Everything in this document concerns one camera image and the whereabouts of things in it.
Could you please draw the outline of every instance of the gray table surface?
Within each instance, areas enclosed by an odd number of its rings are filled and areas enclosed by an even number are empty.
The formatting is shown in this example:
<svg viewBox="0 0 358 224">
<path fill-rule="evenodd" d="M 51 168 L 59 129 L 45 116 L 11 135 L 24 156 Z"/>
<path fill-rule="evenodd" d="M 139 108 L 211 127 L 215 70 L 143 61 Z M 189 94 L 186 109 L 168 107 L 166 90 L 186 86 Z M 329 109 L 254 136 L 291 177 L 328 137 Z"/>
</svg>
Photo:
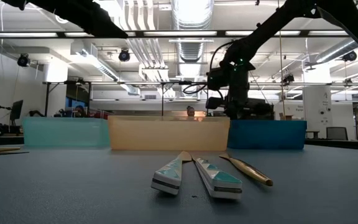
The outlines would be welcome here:
<svg viewBox="0 0 358 224">
<path fill-rule="evenodd" d="M 273 181 L 248 179 L 219 153 L 197 153 L 243 181 L 239 201 L 209 197 L 194 163 L 179 194 L 151 189 L 177 152 L 28 149 L 0 156 L 0 223 L 358 223 L 358 150 L 231 151 Z"/>
</svg>

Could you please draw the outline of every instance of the white column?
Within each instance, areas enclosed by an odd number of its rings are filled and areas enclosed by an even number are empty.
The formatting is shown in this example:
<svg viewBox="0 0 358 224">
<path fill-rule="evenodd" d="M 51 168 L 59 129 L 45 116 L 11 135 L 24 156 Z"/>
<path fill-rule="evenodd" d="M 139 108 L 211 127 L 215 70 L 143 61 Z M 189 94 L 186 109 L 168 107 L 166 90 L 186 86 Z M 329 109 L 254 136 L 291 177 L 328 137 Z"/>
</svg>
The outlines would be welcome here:
<svg viewBox="0 0 358 224">
<path fill-rule="evenodd" d="M 44 66 L 45 81 L 46 82 L 64 82 L 67 80 L 68 67 L 67 64 L 61 60 L 53 60 Z M 65 109 L 66 106 L 66 85 L 58 85 L 49 94 L 48 101 L 48 116 L 53 116 L 60 109 Z"/>
<path fill-rule="evenodd" d="M 303 70 L 304 82 L 331 83 L 328 64 L 318 65 L 314 70 L 306 69 Z M 333 125 L 333 116 L 331 112 L 331 87 L 304 87 L 303 107 L 305 120 L 308 122 L 308 130 L 319 131 L 319 138 L 325 138 L 326 128 Z"/>
</svg>

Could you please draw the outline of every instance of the chair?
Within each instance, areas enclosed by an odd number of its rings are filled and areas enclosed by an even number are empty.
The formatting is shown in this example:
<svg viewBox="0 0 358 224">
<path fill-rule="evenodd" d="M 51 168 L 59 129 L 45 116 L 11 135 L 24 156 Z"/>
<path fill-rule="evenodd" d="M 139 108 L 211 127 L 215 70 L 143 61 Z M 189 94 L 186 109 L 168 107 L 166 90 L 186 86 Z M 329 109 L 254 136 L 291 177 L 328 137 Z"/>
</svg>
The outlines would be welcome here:
<svg viewBox="0 0 358 224">
<path fill-rule="evenodd" d="M 349 140 L 345 127 L 327 127 L 327 139 L 332 140 Z"/>
</svg>

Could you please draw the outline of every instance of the teal container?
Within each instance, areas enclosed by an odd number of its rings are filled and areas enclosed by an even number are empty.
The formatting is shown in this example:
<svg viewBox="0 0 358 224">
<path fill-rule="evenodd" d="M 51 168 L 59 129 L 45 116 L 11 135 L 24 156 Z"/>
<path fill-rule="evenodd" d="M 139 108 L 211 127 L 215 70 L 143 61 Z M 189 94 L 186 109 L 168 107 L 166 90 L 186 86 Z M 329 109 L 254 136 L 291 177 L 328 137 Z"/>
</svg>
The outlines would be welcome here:
<svg viewBox="0 0 358 224">
<path fill-rule="evenodd" d="M 303 149 L 306 121 L 231 121 L 227 146 L 232 149 Z"/>
<path fill-rule="evenodd" d="M 23 122 L 26 146 L 109 146 L 108 122 L 96 118 L 33 118 Z"/>
</svg>

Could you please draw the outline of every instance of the ceiling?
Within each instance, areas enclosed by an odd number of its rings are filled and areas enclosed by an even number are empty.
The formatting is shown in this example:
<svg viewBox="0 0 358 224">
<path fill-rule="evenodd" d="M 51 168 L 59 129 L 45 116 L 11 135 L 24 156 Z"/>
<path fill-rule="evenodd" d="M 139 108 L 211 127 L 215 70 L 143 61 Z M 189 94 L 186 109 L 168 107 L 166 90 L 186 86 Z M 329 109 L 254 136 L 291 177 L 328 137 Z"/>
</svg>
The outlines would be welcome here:
<svg viewBox="0 0 358 224">
<path fill-rule="evenodd" d="M 261 5 L 255 6 L 255 0 L 251 1 L 223 1 L 215 0 L 213 7 L 212 29 L 214 30 L 254 30 L 256 23 L 265 21 L 275 12 L 276 1 L 261 0 Z M 172 29 L 172 11 L 167 10 L 170 1 L 156 1 L 154 4 L 154 24 L 158 30 Z M 0 2 L 0 31 L 2 31 L 1 16 L 3 18 L 3 31 L 14 32 L 44 32 L 44 31 L 81 31 L 81 29 L 68 22 L 60 24 L 55 16 L 47 11 L 35 9 L 37 6 L 27 5 L 24 11 L 13 8 Z M 297 18 L 291 21 L 286 30 L 313 30 L 313 29 L 339 29 L 322 19 Z M 211 38 L 213 42 L 206 43 L 204 49 L 203 62 L 200 76 L 205 76 L 209 70 L 209 62 L 212 53 L 220 45 L 229 42 L 230 38 Z M 258 82 L 271 82 L 272 76 L 280 71 L 302 54 L 318 54 L 344 40 L 345 37 L 309 37 L 309 38 L 272 38 L 264 43 L 258 50 L 257 55 L 251 63 L 257 68 L 253 71 Z M 168 38 L 159 38 L 160 48 L 163 53 L 163 59 L 169 68 L 168 75 L 175 78 L 179 75 L 178 59 L 175 44 L 169 42 Z M 48 47 L 58 52 L 71 61 L 71 76 L 84 77 L 90 80 L 99 80 L 102 73 L 92 65 L 83 63 L 80 56 L 75 55 L 71 49 L 73 39 L 9 39 L 4 41 L 4 47 Z M 84 39 L 85 44 L 94 44 L 99 49 L 99 58 L 106 61 L 109 66 L 121 74 L 121 77 L 130 81 L 142 81 L 138 76 L 139 62 L 134 55 L 131 55 L 129 62 L 120 62 L 119 52 L 122 48 L 128 47 L 125 40 L 122 39 Z M 222 51 L 218 52 L 213 61 L 213 67 L 223 58 Z M 342 81 L 347 76 L 358 73 L 358 58 L 355 62 L 347 64 L 344 69 L 343 61 L 333 61 L 331 66 L 331 78 L 333 81 Z M 296 82 L 301 82 L 301 68 L 291 71 L 295 76 Z"/>
</svg>

